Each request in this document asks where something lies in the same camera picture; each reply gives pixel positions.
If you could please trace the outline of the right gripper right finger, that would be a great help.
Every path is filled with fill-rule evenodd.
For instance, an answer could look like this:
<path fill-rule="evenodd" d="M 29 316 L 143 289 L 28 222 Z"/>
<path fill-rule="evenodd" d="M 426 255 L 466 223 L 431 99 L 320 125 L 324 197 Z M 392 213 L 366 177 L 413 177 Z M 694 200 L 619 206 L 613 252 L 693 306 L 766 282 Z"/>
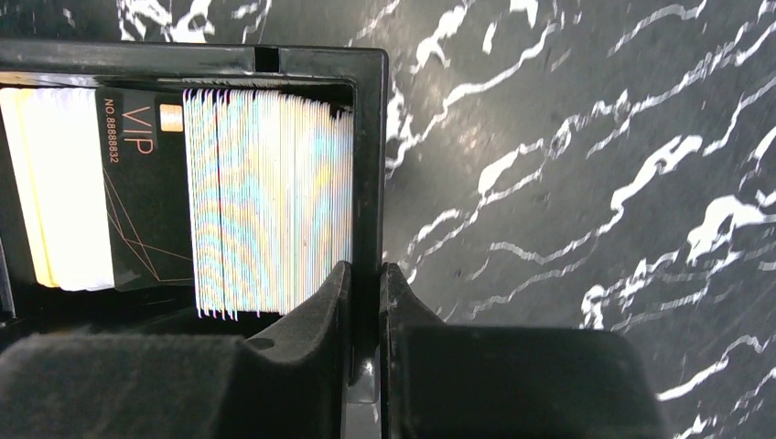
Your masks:
<path fill-rule="evenodd" d="M 386 438 L 664 438 L 641 357 L 618 334 L 445 323 L 401 269 L 381 275 Z"/>

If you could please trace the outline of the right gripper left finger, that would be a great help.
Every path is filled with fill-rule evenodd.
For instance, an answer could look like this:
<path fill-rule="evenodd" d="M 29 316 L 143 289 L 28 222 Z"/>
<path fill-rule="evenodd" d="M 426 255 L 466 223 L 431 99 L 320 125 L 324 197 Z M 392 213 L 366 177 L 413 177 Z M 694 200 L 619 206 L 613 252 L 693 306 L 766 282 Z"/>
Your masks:
<path fill-rule="evenodd" d="M 25 337 L 1 356 L 4 438 L 339 438 L 351 268 L 253 337 Z"/>

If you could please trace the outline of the black card tray box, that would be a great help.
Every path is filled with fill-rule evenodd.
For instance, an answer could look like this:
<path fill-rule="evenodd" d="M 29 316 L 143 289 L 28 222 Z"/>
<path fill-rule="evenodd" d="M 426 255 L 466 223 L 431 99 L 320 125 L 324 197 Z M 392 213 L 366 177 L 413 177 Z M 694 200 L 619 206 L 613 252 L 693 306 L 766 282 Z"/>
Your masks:
<path fill-rule="evenodd" d="M 108 87 L 162 91 L 180 93 L 182 106 L 188 89 L 273 90 L 352 112 L 353 255 L 350 261 L 340 261 L 351 268 L 346 379 L 368 363 L 377 337 L 387 70 L 388 58 L 380 49 L 97 44 L 39 39 L 1 42 L 1 90 L 75 88 L 96 92 Z M 241 313 L 234 319 L 204 316 L 196 304 L 194 274 L 192 285 L 132 291 L 119 291 L 113 286 L 69 292 L 39 284 L 2 114 L 1 297 L 5 309 L 15 317 L 15 322 L 1 331 L 2 339 L 9 340 L 10 346 L 35 335 L 249 338 L 295 310 L 285 315 Z"/>

